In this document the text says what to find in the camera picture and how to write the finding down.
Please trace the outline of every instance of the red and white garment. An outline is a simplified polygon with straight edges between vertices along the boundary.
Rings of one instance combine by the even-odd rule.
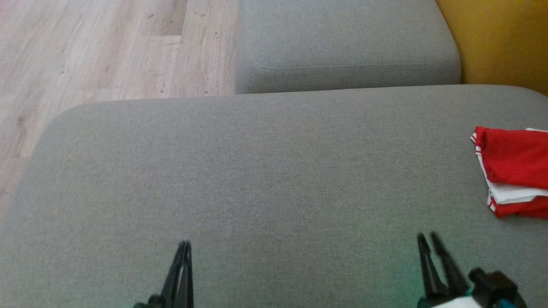
[[[495,216],[548,218],[548,132],[476,127],[470,137]]]

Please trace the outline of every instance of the gray ottoman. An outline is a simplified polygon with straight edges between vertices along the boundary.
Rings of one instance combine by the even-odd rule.
[[[496,219],[475,125],[548,98],[450,85],[103,102],[42,136],[0,228],[7,307],[127,307],[193,244],[196,307],[413,307],[416,233],[548,301],[548,221]]]
[[[238,94],[459,82],[434,0],[241,0]]]

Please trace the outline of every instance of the gray cushion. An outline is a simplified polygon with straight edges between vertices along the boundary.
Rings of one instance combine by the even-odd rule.
[[[2,223],[0,294],[128,306],[189,239],[197,307],[413,307],[415,236],[437,230],[463,270],[503,270],[542,307],[548,221],[494,217],[469,136],[546,115],[545,96],[487,85],[77,107]]]
[[[434,0],[242,0],[236,93],[460,82]]]

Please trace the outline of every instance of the gray upholstery fabric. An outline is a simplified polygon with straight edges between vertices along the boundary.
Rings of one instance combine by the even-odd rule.
[[[498,220],[475,125],[548,98],[450,85],[104,102],[49,126],[0,229],[8,307],[124,307],[193,244],[197,307],[414,307],[416,233],[548,301],[548,221]]]
[[[236,93],[460,82],[434,0],[241,0]]]

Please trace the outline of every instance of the red fabric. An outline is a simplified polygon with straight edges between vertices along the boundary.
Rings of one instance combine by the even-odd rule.
[[[548,133],[476,127],[487,178],[548,189]]]
[[[497,218],[503,218],[509,215],[520,215],[527,217],[537,217],[548,219],[548,197],[538,196],[529,202],[497,204],[495,199],[491,197],[489,204],[491,210],[494,207],[493,213]]]

